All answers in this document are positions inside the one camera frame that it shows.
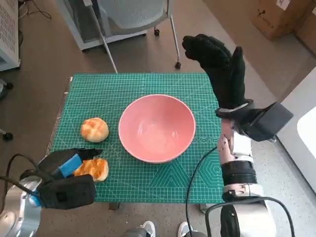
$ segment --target black glove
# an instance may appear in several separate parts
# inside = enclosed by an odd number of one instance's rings
[[[241,47],[231,55],[221,41],[202,34],[185,36],[182,46],[186,57],[198,61],[207,73],[220,108],[234,109],[248,102],[244,97],[245,62]]]

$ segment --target pink bowl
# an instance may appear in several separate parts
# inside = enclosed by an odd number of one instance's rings
[[[191,144],[196,122],[189,107],[168,95],[147,95],[123,112],[118,135],[135,158],[163,163],[180,156]]]

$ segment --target table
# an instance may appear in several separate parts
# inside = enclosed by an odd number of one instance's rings
[[[148,164],[132,157],[119,141],[118,123],[124,109],[148,94],[168,94],[186,103],[196,119],[189,148],[165,164]],[[110,171],[96,183],[96,201],[184,203],[193,171],[220,135],[215,116],[217,100],[205,73],[78,74],[74,75],[59,117],[50,151],[69,148],[103,149],[100,156]],[[109,137],[89,143],[80,135],[84,120],[100,117],[108,123]],[[190,203],[222,201],[222,173],[217,152],[203,162],[193,183]]]

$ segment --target cardboard box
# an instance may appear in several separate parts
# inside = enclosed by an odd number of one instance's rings
[[[312,11],[304,19],[303,24],[296,31],[296,35],[306,46],[316,53],[316,6],[313,4]]]
[[[270,40],[293,32],[313,0],[259,0],[253,24]]]

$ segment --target shoe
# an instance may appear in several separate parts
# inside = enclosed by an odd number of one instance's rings
[[[179,230],[178,230],[178,237],[184,237],[187,233],[189,233],[189,225],[188,222],[182,222],[179,226]]]
[[[151,237],[156,237],[156,230],[155,225],[152,221],[146,221],[143,225],[140,226],[141,228],[144,228],[147,233],[150,234]]]

